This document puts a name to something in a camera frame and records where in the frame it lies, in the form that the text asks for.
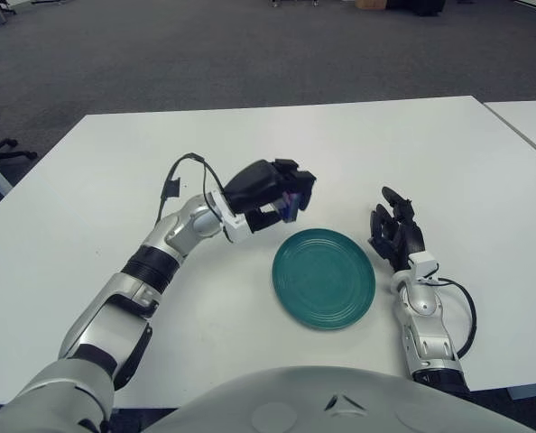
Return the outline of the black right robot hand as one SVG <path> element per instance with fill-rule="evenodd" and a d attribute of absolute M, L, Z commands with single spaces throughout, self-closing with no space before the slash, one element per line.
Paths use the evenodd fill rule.
<path fill-rule="evenodd" d="M 386 186 L 382 187 L 382 195 L 393 213 L 382 204 L 371 212 L 369 244 L 395 272 L 407 270 L 409 255 L 425 250 L 422 232 L 414 221 L 415 213 L 409 199 Z"/>

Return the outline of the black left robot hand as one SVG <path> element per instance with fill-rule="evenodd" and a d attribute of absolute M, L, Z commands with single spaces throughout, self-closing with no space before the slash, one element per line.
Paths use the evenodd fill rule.
<path fill-rule="evenodd" d="M 231 211 L 244 216 L 254 233 L 280 221 L 294 222 L 308 207 L 316 180 L 296 161 L 259 160 L 238 172 L 223 195 Z"/>

